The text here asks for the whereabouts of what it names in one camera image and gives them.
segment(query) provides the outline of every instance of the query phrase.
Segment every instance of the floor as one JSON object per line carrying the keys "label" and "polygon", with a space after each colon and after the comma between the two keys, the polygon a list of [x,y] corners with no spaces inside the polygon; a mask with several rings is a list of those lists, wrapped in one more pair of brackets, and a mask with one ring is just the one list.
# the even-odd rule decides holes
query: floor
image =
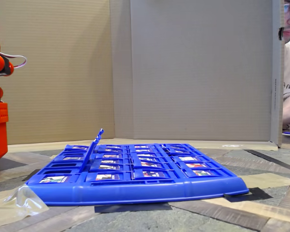
{"label": "floor", "polygon": [[[8,153],[0,160],[0,191],[14,189],[61,150]],[[237,175],[290,170],[243,150],[201,149]],[[290,164],[290,149],[259,151]],[[94,213],[93,206],[50,207],[46,212],[0,227],[0,232],[290,232],[290,186],[264,189],[273,198],[246,202],[241,209],[207,201],[169,203],[172,210]],[[254,207],[266,212],[255,212]]]}

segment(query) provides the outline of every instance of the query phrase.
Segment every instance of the blue plastic tray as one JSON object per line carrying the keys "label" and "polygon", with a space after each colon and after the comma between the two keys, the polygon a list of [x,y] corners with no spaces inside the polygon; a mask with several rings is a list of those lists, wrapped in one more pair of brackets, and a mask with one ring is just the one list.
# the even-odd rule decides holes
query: blue plastic tray
{"label": "blue plastic tray", "polygon": [[49,206],[187,201],[248,193],[188,144],[67,145],[26,184]]}

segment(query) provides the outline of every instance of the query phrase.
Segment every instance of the wire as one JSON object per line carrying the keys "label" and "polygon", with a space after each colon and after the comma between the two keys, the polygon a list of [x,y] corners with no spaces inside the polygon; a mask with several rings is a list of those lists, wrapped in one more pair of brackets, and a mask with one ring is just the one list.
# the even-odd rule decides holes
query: wire
{"label": "wire", "polygon": [[2,56],[4,56],[4,57],[7,57],[7,58],[17,58],[17,57],[22,57],[22,58],[25,59],[25,62],[23,62],[22,64],[19,64],[19,65],[14,66],[14,69],[18,69],[18,68],[24,66],[24,65],[27,63],[27,58],[24,57],[24,56],[12,56],[12,55],[8,55],[8,54],[4,54],[4,53],[2,53],[2,52],[0,52],[0,55],[2,55]]}

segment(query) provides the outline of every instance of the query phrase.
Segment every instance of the eyeglasses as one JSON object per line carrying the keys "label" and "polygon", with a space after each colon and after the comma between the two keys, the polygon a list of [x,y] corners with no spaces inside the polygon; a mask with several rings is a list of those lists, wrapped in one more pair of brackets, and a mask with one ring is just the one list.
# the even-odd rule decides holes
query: eyeglasses
{"label": "eyeglasses", "polygon": [[290,4],[284,4],[285,17],[290,18]]}

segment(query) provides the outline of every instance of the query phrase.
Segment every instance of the cardboard box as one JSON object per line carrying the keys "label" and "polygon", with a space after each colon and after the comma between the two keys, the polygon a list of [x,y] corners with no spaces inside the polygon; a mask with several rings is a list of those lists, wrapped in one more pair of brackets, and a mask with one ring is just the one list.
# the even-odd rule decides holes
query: cardboard box
{"label": "cardboard box", "polygon": [[281,144],[279,0],[111,0],[115,137]]}
{"label": "cardboard box", "polygon": [[2,52],[28,57],[0,78],[9,144],[102,127],[110,139],[277,148],[281,27],[280,0],[0,1]]}

